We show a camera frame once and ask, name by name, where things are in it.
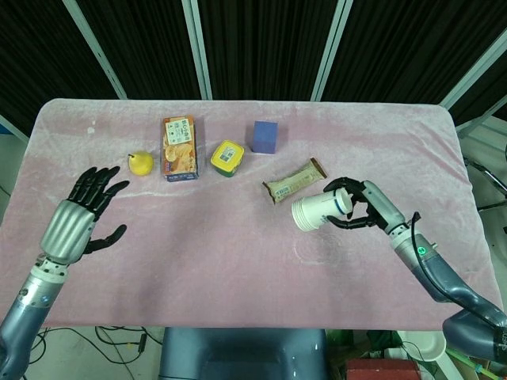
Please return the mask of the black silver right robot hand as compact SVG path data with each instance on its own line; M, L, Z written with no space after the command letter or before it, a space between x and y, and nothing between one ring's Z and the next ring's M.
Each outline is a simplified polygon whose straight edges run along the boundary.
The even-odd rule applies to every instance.
M352 195L352 204L365 203L367 205L366 215L360 218L352 219L353 211L347 214L345 221L331 215L326 218L337 228L343 230L355 230L365 227L378 226L387 235L401 227L408 229L405 216L402 212L387 198L387 196L371 181L358 181L348 177L340 177L332 180L324 192L332 192L343 188L348 194Z

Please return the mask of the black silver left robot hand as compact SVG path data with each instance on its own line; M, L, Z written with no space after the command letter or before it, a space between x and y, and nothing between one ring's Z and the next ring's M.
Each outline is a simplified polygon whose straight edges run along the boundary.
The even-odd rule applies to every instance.
M92 239L96 223L118 192L129 182L109 182L120 167L87 169L75 182L68 197L61 201L51 217L40 242L46 257L57 264L71 265L82 256L107 249L119 241L127 230L119 225L109 236Z

